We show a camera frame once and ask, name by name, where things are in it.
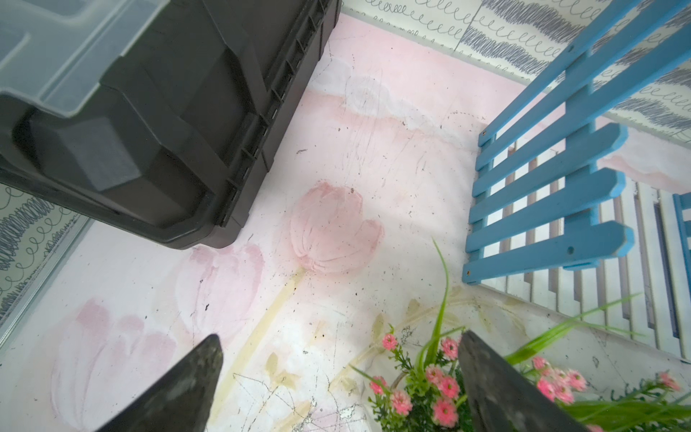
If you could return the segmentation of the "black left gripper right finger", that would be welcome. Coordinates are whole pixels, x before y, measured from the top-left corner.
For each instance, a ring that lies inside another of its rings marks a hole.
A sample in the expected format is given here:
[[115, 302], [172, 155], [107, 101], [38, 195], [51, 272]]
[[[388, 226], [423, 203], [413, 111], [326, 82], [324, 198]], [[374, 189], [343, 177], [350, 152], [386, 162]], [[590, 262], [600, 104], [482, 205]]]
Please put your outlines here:
[[458, 360], [477, 431], [585, 431], [472, 331]]

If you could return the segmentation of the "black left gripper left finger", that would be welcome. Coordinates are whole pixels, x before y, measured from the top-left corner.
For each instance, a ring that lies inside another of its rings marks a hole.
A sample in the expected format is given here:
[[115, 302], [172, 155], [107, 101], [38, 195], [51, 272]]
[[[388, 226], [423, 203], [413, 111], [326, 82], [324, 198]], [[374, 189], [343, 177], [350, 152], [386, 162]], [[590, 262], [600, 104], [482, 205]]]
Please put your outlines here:
[[210, 334], [100, 430], [206, 430], [222, 366], [221, 340]]

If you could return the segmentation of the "pink flower potted plant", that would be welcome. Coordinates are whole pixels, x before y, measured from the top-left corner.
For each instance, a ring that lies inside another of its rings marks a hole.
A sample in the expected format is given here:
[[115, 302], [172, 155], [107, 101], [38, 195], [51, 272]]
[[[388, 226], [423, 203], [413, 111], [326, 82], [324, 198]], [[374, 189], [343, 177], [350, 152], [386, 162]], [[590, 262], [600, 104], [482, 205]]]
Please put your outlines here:
[[637, 388], [621, 396], [579, 401], [588, 390], [585, 377], [576, 370], [553, 367], [538, 356], [523, 372], [549, 401], [590, 431], [689, 431], [690, 393], [668, 372], [643, 379]]
[[[461, 431], [470, 418], [467, 378], [470, 369], [460, 365], [461, 343], [468, 331], [464, 326], [443, 331], [451, 286], [448, 265], [444, 259], [441, 262], [446, 279], [444, 297], [430, 339], [417, 357], [408, 355], [395, 328], [390, 327], [381, 338], [381, 347], [395, 362], [399, 371], [397, 379], [387, 383], [380, 375], [372, 376], [353, 368], [367, 380], [374, 393], [369, 401], [384, 431], [411, 431], [414, 427]], [[588, 382], [579, 371], [556, 368], [539, 353], [564, 338], [578, 324], [573, 320], [561, 324], [504, 357], [512, 367], [528, 361], [529, 367], [520, 370], [518, 376], [527, 379], [541, 396], [559, 408], [575, 406], [575, 394], [585, 392]]]

